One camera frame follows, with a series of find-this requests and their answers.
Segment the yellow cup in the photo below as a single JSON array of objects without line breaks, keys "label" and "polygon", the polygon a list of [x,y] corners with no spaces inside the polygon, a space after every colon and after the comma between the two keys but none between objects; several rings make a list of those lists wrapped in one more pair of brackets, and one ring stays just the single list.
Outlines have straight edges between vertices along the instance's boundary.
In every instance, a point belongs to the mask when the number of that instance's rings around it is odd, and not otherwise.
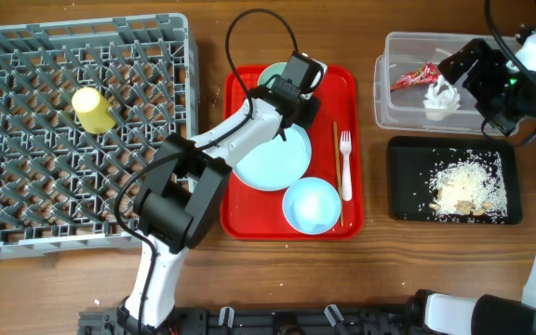
[{"label": "yellow cup", "polygon": [[111,104],[92,87],[82,87],[72,97],[72,106],[85,131],[101,134],[115,126],[109,115]]}]

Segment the wooden table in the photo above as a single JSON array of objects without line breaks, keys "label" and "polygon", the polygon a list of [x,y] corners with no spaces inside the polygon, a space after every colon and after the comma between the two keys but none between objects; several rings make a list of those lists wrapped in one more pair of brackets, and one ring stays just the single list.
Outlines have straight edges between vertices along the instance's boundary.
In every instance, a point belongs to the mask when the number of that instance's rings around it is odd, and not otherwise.
[{"label": "wooden table", "polygon": [[[532,1],[514,2],[493,1],[505,34],[534,21]],[[199,48],[200,127],[208,129],[222,116],[222,94],[216,97],[229,72],[225,32],[237,14],[252,7],[281,13],[301,51],[340,64],[355,76],[361,136],[361,153],[355,154],[361,154],[363,163],[365,225],[346,242],[285,243],[237,241],[217,223],[185,262],[177,304],[237,308],[403,302],[418,288],[520,299],[536,249],[536,141],[517,151],[524,208],[518,226],[394,221],[387,214],[386,143],[399,134],[426,134],[380,129],[373,116],[373,69],[386,35],[488,34],[483,1],[0,0],[0,25],[181,12]],[[511,17],[502,15],[508,11]],[[291,51],[284,28],[263,15],[243,20],[231,43],[237,64],[282,61]],[[78,312],[114,307],[130,293],[139,262],[139,249],[0,261],[0,334],[75,334]]]}]

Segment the clear plastic container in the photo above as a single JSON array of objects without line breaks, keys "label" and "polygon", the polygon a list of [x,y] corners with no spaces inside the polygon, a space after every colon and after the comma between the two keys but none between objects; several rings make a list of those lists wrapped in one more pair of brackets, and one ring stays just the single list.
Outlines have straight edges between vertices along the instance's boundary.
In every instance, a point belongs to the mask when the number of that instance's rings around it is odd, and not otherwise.
[{"label": "clear plastic container", "polygon": [[[474,38],[497,44],[491,36],[455,33],[389,33],[384,54],[376,60],[373,85],[374,112],[378,126],[386,129],[480,134],[483,116],[476,110],[475,98],[462,88],[464,75],[455,85],[461,95],[458,110],[434,110],[423,106],[427,85],[390,92],[391,84],[402,75],[417,70],[427,61],[439,64],[458,52]],[[505,37],[510,48],[517,50],[515,38]],[[490,126],[486,132],[500,135]]]}]

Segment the red tray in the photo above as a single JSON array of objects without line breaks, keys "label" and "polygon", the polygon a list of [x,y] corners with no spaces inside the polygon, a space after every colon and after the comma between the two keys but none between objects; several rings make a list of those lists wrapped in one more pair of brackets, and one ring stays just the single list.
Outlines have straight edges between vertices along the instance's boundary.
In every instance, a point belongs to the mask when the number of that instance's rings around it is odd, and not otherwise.
[{"label": "red tray", "polygon": [[[247,87],[255,87],[265,68],[266,65],[246,65],[238,67],[237,71]],[[246,186],[232,173],[221,205],[221,224],[229,235],[262,240],[336,240],[352,237],[361,230],[364,220],[363,189],[355,80],[342,67],[329,65],[328,73],[315,95],[322,101],[322,105],[312,127],[307,130],[312,143],[312,160],[304,177],[321,178],[336,188],[332,122],[338,124],[339,138],[341,131],[350,130],[353,144],[350,157],[353,199],[342,201],[344,225],[341,226],[339,221],[323,234],[301,234],[288,225],[283,214],[282,201],[286,190],[257,191]],[[243,89],[233,73],[227,76],[224,97],[226,119],[241,107],[245,99]]]}]

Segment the green bowl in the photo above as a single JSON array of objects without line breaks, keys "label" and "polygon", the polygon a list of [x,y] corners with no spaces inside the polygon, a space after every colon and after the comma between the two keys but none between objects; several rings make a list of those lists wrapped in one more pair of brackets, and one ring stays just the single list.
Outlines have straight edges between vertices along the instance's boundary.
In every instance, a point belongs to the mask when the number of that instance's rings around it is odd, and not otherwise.
[{"label": "green bowl", "polygon": [[[275,64],[272,64],[272,65],[268,66],[260,74],[260,79],[258,79],[258,86],[266,83],[268,81],[268,79],[270,79],[271,76],[273,76],[275,74],[282,74],[283,71],[285,71],[285,66],[287,66],[286,62],[279,62],[279,63],[275,63]],[[272,88],[272,83],[273,82],[274,82],[274,80],[270,84],[268,84],[268,88]]]}]

